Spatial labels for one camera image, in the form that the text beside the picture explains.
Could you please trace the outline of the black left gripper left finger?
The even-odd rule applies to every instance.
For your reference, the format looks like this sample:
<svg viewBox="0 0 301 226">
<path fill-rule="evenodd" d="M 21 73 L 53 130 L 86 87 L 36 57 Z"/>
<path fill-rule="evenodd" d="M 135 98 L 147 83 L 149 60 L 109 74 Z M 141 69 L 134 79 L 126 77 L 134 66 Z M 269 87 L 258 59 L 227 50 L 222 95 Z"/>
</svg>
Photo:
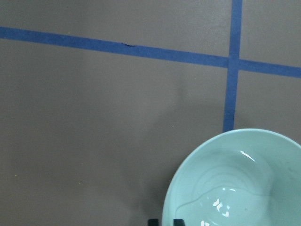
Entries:
<svg viewBox="0 0 301 226">
<path fill-rule="evenodd" d="M 147 226 L 159 226 L 159 220 L 157 218 L 148 219 Z"/>
</svg>

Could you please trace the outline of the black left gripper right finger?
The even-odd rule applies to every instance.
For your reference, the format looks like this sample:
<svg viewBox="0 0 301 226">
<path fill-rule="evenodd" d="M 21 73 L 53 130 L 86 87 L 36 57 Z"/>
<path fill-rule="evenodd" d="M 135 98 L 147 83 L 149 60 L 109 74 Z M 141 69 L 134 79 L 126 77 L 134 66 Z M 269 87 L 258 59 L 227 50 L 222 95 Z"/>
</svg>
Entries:
<svg viewBox="0 0 301 226">
<path fill-rule="evenodd" d="M 173 219 L 173 226 L 184 226 L 183 219 Z"/>
</svg>

